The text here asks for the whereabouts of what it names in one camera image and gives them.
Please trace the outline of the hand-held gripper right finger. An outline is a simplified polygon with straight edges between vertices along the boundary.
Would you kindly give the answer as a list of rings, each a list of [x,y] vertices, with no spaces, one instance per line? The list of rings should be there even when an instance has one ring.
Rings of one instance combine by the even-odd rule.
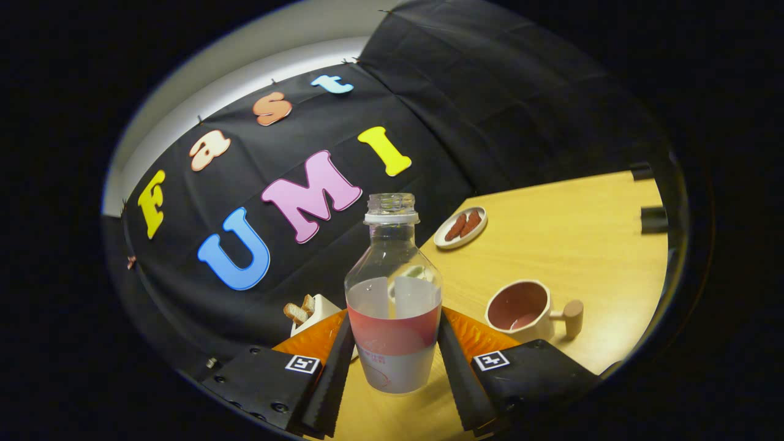
[[[548,341],[518,342],[448,307],[437,340],[462,427],[474,435],[548,418],[600,381]]]

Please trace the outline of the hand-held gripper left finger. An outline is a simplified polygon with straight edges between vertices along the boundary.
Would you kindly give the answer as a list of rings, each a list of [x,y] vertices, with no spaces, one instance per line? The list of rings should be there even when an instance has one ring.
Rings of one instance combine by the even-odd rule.
[[[274,348],[247,347],[209,371],[202,385],[275,429],[333,437],[354,346],[344,309]]]

